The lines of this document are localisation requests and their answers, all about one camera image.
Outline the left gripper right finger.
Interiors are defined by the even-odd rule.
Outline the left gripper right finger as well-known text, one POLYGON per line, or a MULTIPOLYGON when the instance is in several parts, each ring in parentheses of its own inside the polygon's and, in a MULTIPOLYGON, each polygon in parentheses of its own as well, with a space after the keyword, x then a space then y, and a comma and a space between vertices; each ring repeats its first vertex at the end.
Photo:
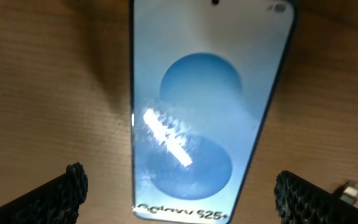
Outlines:
POLYGON ((358 224, 358 188, 348 181, 329 193, 285 170, 277 175, 275 208, 285 224, 358 224))

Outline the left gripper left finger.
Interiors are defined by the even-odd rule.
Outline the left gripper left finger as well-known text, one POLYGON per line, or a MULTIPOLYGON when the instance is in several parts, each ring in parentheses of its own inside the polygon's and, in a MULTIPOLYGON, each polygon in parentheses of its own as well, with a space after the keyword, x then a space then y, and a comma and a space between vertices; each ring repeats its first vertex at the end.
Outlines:
POLYGON ((0 206, 0 224, 76 223, 87 193, 85 170, 74 163, 61 176, 0 206))

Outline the blue Galaxy smartphone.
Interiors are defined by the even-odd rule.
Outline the blue Galaxy smartphone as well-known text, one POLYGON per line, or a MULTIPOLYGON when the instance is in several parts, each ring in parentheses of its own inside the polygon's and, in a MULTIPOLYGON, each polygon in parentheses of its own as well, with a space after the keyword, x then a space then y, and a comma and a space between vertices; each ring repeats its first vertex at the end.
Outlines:
POLYGON ((232 221, 297 19, 292 0, 131 1, 137 218, 232 221))

